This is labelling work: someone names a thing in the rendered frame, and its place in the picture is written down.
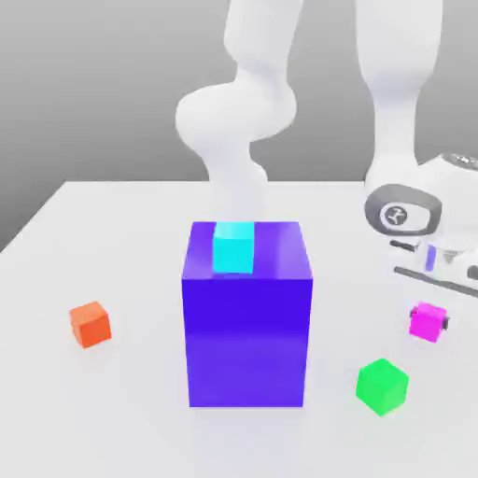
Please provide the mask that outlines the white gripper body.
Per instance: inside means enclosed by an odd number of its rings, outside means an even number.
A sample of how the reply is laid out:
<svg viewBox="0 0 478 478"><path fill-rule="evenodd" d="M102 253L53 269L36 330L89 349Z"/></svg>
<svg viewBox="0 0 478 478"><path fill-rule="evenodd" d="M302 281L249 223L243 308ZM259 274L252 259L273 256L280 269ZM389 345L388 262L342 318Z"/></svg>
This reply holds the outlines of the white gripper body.
<svg viewBox="0 0 478 478"><path fill-rule="evenodd" d="M445 263L432 272L399 263L390 271L395 303L402 309L427 302L449 313L478 313L478 263Z"/></svg>

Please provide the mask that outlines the small orange cube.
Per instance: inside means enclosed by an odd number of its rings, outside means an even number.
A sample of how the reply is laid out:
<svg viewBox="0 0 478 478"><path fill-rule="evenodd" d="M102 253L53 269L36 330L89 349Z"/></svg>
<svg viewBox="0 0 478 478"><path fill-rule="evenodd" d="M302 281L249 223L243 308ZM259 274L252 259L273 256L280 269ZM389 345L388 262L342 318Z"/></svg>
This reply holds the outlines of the small orange cube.
<svg viewBox="0 0 478 478"><path fill-rule="evenodd" d="M74 336L83 348L112 337L108 313L99 302L76 307L69 312L69 316Z"/></svg>

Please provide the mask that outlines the small magenta cube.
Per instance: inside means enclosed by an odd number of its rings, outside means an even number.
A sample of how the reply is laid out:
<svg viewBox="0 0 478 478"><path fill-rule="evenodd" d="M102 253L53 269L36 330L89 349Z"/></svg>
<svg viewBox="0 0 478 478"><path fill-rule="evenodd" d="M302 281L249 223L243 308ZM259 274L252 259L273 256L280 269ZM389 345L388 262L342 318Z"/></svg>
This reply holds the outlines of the small magenta cube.
<svg viewBox="0 0 478 478"><path fill-rule="evenodd" d="M447 316L444 308L419 302L417 311L411 318L409 333L431 343L437 343L443 331L443 318Z"/></svg>

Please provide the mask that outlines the large purple box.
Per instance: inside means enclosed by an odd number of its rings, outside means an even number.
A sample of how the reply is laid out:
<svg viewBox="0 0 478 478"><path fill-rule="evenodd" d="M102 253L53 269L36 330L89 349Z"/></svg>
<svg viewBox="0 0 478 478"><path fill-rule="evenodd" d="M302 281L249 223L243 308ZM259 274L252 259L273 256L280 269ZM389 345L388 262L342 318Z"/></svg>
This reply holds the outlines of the large purple box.
<svg viewBox="0 0 478 478"><path fill-rule="evenodd" d="M313 294L300 224L256 224L252 274L214 273L214 229L192 224L181 277L190 406L299 408Z"/></svg>

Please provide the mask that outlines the small green cube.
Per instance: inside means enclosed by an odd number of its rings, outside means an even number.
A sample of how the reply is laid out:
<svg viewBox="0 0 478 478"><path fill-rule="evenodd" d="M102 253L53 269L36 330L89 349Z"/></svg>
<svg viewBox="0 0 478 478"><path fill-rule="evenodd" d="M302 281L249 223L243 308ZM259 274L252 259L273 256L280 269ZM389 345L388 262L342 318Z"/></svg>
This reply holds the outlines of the small green cube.
<svg viewBox="0 0 478 478"><path fill-rule="evenodd" d="M356 396L377 415L383 416L404 404L409 375L385 358L358 372Z"/></svg>

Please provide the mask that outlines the small cyan cube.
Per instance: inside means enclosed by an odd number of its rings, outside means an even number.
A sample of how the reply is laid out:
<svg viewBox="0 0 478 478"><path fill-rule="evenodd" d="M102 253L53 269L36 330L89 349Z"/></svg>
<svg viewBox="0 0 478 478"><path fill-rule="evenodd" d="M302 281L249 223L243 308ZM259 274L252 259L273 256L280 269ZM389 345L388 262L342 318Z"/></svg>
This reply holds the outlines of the small cyan cube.
<svg viewBox="0 0 478 478"><path fill-rule="evenodd" d="M216 223L213 233L213 271L216 274L251 274L254 251L253 222Z"/></svg>

